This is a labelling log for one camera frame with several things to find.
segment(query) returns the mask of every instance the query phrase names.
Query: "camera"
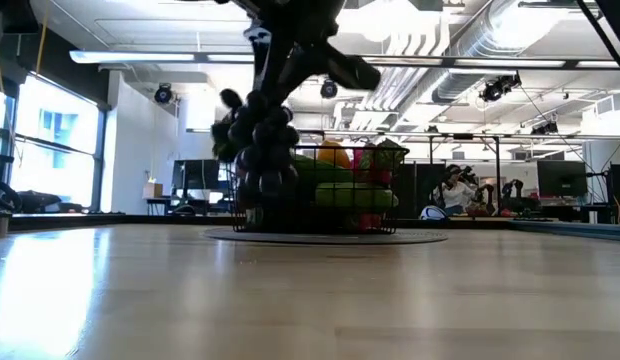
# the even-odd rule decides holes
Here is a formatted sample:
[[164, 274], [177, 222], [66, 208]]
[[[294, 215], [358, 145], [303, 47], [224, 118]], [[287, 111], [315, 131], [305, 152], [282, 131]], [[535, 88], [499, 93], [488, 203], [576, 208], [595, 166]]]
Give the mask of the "camera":
[[321, 97], [324, 99], [332, 99], [337, 96], [337, 84], [330, 80], [326, 79], [326, 81], [321, 85]]
[[497, 80], [486, 83], [485, 89], [479, 93], [479, 98], [485, 102], [495, 102], [519, 86], [521, 86], [519, 73], [512, 76], [499, 76]]
[[160, 84], [159, 89], [154, 93], [154, 101], [160, 105], [168, 105], [174, 100], [172, 84]]

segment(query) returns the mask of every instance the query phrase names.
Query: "wire basket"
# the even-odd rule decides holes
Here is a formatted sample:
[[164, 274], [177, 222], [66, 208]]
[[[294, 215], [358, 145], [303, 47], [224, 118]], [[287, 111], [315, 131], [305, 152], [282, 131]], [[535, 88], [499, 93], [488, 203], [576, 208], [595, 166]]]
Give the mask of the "wire basket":
[[277, 196], [245, 201], [245, 173], [228, 167], [235, 231], [298, 234], [392, 234], [400, 188], [400, 147], [297, 146], [297, 180]]

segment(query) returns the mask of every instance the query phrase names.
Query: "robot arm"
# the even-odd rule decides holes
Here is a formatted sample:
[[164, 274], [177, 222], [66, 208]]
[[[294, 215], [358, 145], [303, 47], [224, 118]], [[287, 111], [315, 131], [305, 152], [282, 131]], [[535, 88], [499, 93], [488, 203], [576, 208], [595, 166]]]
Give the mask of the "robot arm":
[[269, 106], [280, 105], [311, 75], [328, 74], [350, 89], [374, 90], [379, 84], [377, 69], [328, 44], [345, 0], [232, 1], [253, 19], [244, 32], [255, 56], [253, 90], [265, 95]]

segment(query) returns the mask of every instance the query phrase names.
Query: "monitor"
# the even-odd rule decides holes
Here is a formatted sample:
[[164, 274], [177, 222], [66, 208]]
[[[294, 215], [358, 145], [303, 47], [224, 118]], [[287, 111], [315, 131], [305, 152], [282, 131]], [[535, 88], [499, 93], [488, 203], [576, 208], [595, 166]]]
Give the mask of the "monitor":
[[219, 187], [217, 160], [177, 160], [172, 170], [176, 189], [205, 190]]
[[539, 196], [583, 196], [588, 193], [586, 164], [580, 161], [538, 161]]

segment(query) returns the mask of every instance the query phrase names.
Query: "white wall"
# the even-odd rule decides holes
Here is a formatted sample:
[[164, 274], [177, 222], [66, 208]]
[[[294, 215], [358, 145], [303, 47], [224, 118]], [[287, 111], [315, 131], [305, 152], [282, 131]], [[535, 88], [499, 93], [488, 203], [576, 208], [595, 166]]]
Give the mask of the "white wall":
[[[186, 132], [187, 127], [205, 128], [210, 126], [208, 116], [201, 116], [202, 109], [197, 106], [196, 99], [184, 98], [179, 105], [179, 141], [177, 155], [180, 159], [213, 159], [212, 137], [209, 132]], [[212, 115], [215, 115], [214, 107], [211, 108]]]
[[170, 193], [172, 167], [178, 152], [177, 119], [125, 83], [110, 75], [101, 208], [145, 214], [142, 199], [147, 173]]

